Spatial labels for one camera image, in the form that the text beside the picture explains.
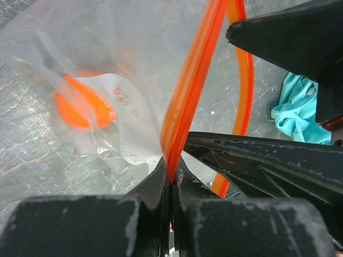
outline paper label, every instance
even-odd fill
[[[120,132],[120,152],[130,164],[148,164],[152,172],[162,157],[160,128],[140,90],[127,79],[116,74],[103,74],[76,80],[97,92],[106,92],[106,99],[115,111],[114,123]]]

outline cracked floor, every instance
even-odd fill
[[[19,11],[35,0],[0,0],[0,29]],[[247,0],[248,17],[266,14],[298,4],[300,0]],[[156,10],[166,4],[179,5],[177,24],[195,31],[207,0],[159,1]],[[230,133],[236,115],[239,81],[235,51],[225,39],[224,25],[215,51],[202,99],[191,130]],[[182,53],[170,62],[168,72],[156,72],[150,81],[166,84],[158,108],[165,110],[173,85],[188,47],[179,45]],[[252,137],[287,139],[274,126],[270,111],[277,105],[281,82],[286,71],[254,58],[255,94],[248,135]],[[42,194],[123,194],[138,180],[129,172],[118,173],[104,161],[91,156],[80,157],[72,144],[61,141],[50,126],[49,101],[35,85],[0,61],[0,231],[9,214],[24,198]],[[157,110],[162,122],[163,111]],[[185,161],[203,182],[208,183],[214,172],[190,156]]]

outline black plastic part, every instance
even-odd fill
[[[342,125],[343,1],[315,0],[232,24],[229,42],[319,83],[316,122]]]
[[[204,199],[188,217],[186,256],[335,256],[320,213],[304,200]]]
[[[169,181],[161,160],[128,195],[23,201],[0,237],[0,256],[162,256],[169,252]]]
[[[184,150],[249,197],[307,199],[343,249],[341,147],[190,132]]]
[[[183,159],[180,160],[176,170],[171,191],[173,194],[175,249],[183,252],[187,249],[189,240],[188,231],[184,230],[189,222],[186,212],[199,199],[218,198],[218,196],[188,170]]]

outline plastic bag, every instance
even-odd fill
[[[1,32],[0,56],[50,94],[51,124],[80,155],[101,158],[118,172],[145,165],[140,175],[146,175],[162,153],[148,87],[137,78],[144,77],[148,62],[140,60],[150,53],[139,19],[129,19],[137,7],[37,1]]]

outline teal cloth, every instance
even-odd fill
[[[318,83],[288,73],[279,105],[272,110],[276,127],[294,141],[330,145],[331,132],[316,124]]]

